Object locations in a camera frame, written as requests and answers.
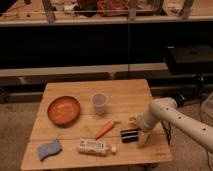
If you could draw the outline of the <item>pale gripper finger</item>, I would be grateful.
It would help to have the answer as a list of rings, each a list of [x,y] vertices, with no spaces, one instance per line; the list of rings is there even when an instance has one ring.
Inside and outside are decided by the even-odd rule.
[[[149,139],[149,137],[150,137],[150,133],[149,132],[140,131],[139,134],[138,134],[137,146],[138,147],[143,147],[146,144],[146,142]]]

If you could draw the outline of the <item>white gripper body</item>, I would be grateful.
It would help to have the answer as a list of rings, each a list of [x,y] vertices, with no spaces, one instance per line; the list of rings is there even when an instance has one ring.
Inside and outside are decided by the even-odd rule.
[[[151,131],[155,127],[155,117],[149,111],[130,117],[129,120],[142,131]]]

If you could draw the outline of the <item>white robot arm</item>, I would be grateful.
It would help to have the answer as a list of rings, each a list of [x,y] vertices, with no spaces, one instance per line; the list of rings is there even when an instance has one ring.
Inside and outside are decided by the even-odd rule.
[[[184,115],[177,107],[178,103],[172,97],[153,99],[148,108],[132,120],[142,132],[150,132],[160,121],[170,122],[213,154],[213,127]]]

